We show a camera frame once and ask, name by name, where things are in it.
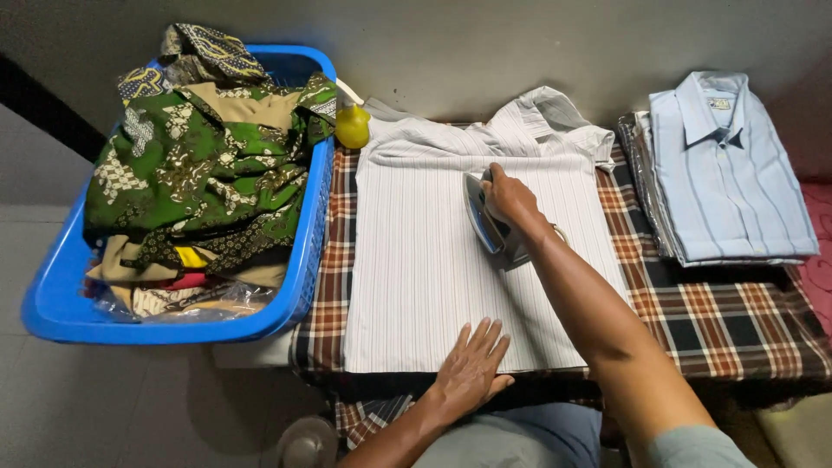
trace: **pink cloth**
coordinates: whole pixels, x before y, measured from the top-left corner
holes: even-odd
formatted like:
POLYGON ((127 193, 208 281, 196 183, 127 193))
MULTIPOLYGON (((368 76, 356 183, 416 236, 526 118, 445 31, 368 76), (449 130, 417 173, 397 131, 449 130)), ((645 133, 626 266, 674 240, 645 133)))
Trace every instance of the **pink cloth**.
POLYGON ((205 273, 185 273, 180 280, 173 281, 170 284, 165 283, 165 285, 162 286, 162 289, 165 291, 179 291, 180 289, 204 286, 205 283, 205 273))
POLYGON ((798 266, 803 289, 832 346, 832 185, 800 184, 820 255, 798 266))

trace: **plaid cloth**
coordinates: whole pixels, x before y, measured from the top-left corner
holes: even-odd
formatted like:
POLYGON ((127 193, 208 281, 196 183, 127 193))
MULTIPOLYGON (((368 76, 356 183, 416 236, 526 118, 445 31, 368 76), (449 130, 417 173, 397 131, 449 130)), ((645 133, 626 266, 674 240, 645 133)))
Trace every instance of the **plaid cloth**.
MULTIPOLYGON (((341 372, 354 260, 358 155, 335 154, 329 239, 316 299, 298 326, 293 345, 295 364, 302 373, 334 392, 335 422, 350 448, 399 417, 433 379, 429 374, 341 372)), ((828 391, 832 353, 794 270, 681 268, 675 261, 662 260, 626 159, 618 147, 612 156, 616 162, 612 175, 597 171, 598 196, 631 303, 694 388, 697 378, 719 379, 736 382, 731 385, 748 396, 769 397, 752 401, 752 406, 828 391)), ((512 400, 509 406, 580 398, 597 405, 600 399, 597 387, 586 380, 586 369, 516 377, 518 383, 503 393, 512 400), (516 392, 524 386, 526 392, 516 392)))

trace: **laundry basket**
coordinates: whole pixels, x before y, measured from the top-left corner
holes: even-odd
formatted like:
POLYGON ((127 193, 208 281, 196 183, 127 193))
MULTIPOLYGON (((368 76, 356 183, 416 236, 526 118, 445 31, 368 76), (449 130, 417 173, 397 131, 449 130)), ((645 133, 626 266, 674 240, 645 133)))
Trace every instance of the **laundry basket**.
MULTIPOLYGON (((332 62, 320 51, 300 46, 246 46, 281 86, 302 87, 312 72, 335 80, 332 62)), ((324 238, 324 217, 332 178, 333 138, 315 145, 300 210, 295 245, 283 286, 260 312, 205 323, 119 323, 85 297, 85 271, 95 254, 82 239, 87 188, 75 201, 29 286, 21 307, 23 324, 34 336, 60 342, 107 345, 167 345, 248 341, 287 329, 309 310, 324 238)))

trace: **tiled floor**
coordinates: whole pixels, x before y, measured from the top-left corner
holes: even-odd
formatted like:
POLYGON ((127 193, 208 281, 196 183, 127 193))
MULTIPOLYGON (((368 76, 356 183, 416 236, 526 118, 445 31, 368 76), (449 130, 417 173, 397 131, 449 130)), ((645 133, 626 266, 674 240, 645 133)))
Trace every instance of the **tiled floor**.
POLYGON ((0 166, 0 467, 276 466, 283 429, 325 409, 290 372, 26 333, 22 295, 92 166, 2 106, 0 166))

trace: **shirt sleeve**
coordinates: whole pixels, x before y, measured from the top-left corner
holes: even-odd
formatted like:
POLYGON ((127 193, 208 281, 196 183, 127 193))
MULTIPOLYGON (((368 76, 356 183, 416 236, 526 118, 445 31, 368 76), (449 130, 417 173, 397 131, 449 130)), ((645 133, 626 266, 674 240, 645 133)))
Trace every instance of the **shirt sleeve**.
POLYGON ((656 468, 754 468, 729 436, 709 426, 672 429, 647 452, 656 468))

